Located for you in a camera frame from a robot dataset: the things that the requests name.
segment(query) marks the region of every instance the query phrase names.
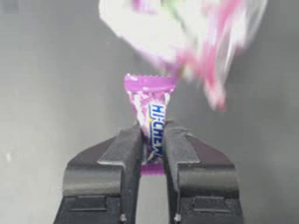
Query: blurry candy bag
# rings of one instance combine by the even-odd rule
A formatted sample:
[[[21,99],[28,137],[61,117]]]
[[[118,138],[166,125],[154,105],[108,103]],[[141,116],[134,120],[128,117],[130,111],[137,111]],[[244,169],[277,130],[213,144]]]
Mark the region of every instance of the blurry candy bag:
[[[265,6],[267,0],[100,0],[98,14],[161,73],[200,80],[209,105],[221,109],[230,61]]]

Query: pink wrapper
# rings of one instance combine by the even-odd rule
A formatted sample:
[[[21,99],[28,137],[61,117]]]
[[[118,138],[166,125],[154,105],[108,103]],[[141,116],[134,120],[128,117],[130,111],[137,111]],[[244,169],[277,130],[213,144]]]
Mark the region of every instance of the pink wrapper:
[[[265,7],[267,0],[100,0],[98,14],[160,72],[200,81],[210,107],[224,110],[230,63]]]
[[[125,76],[125,91],[148,145],[144,147],[142,174],[158,174],[162,169],[162,133],[165,107],[174,89],[176,78]]]

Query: hi-chew logo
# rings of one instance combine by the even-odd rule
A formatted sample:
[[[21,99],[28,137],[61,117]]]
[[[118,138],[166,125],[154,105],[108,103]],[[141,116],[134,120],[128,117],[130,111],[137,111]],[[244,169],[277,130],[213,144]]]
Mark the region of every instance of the hi-chew logo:
[[[164,112],[164,104],[149,103],[149,118],[152,119],[149,127],[152,151],[148,160],[162,155]]]

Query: purple candy wrapper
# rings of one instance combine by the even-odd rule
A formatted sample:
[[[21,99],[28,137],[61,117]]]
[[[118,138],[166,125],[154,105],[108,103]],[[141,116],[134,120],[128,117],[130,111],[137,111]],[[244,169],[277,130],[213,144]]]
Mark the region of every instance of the purple candy wrapper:
[[[148,145],[144,147],[142,174],[164,173],[162,133],[165,107],[174,89],[176,78],[162,76],[125,76],[125,91],[133,105]]]

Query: gray background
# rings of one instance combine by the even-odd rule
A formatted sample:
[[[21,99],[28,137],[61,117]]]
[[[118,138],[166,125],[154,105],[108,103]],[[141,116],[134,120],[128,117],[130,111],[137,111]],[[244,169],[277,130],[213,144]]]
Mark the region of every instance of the gray background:
[[[66,162],[134,121],[122,75],[154,70],[98,21],[97,3],[0,0],[0,223],[52,223]],[[234,162],[248,224],[299,222],[297,9],[269,0],[230,69],[228,112],[185,83],[168,108]],[[162,182],[141,183],[137,223],[166,223]]]

